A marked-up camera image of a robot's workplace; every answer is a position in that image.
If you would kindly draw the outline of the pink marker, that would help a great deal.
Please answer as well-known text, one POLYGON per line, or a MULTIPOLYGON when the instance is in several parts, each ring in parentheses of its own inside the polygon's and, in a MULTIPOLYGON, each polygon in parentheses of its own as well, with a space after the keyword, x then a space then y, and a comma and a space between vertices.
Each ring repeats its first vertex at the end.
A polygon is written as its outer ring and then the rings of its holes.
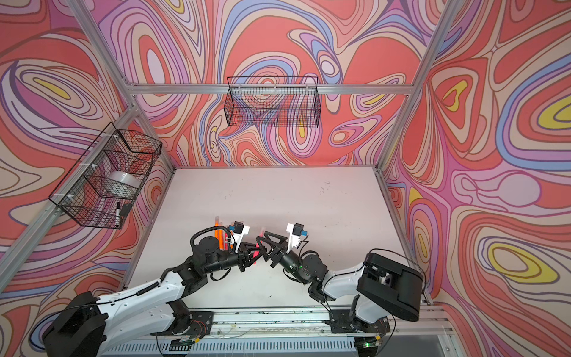
POLYGON ((259 258, 262 256, 262 253, 260 252, 260 244, 258 242, 258 239, 264 236, 265 231, 266 230, 264 228, 261 228, 260 233, 257 235, 257 237, 255 239, 255 245, 256 245, 257 251, 255 251, 252 254, 252 257, 254 260, 254 262, 253 262, 254 265, 257 263, 257 260, 259 260, 259 258))

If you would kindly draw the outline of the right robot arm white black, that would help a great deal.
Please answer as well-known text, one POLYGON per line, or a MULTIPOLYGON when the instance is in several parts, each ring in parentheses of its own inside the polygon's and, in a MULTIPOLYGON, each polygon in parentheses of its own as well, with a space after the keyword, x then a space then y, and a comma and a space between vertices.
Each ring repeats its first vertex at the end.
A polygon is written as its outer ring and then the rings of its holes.
POLYGON ((281 266, 287 278, 308 287, 309 297, 326 306, 330 301, 353 298, 349 316, 360 330, 392 315, 419 321, 424 276, 416 269, 382 255, 373 248, 349 269, 331 271, 315 251, 297 254, 287 237, 266 232, 257 238, 264 260, 281 266))

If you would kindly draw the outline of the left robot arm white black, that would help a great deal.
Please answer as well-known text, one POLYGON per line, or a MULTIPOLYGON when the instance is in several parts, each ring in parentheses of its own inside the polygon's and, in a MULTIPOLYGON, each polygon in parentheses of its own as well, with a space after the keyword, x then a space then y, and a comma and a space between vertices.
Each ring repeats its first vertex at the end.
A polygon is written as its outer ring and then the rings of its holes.
POLYGON ((257 260, 256 245, 242 241, 249 230, 240 222, 205 228, 191 237, 191 256, 160 278, 99 297, 77 295, 37 324, 38 347, 48 356, 101 356, 141 336, 184 335, 193 322, 184 299, 212 281, 214 272, 244 272, 257 260))

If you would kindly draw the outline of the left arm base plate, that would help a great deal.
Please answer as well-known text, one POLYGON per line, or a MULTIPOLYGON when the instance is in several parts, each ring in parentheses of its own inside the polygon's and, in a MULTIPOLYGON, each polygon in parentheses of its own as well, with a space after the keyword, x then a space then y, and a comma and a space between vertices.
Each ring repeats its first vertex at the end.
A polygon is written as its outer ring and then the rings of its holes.
POLYGON ((211 333, 214 319, 213 311, 191 310, 182 300, 169 302, 173 322, 166 330, 152 333, 152 336, 190 336, 203 338, 211 333))

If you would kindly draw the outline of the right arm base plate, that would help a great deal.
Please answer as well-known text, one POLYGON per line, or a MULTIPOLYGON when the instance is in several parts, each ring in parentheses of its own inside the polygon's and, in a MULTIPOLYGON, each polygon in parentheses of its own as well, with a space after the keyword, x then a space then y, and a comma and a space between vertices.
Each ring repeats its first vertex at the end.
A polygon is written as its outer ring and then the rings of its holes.
POLYGON ((358 319, 349 309, 333 309, 330 312, 330 318, 324 323, 333 333, 375 333, 384 336, 390 331, 387 318, 367 323, 358 319))

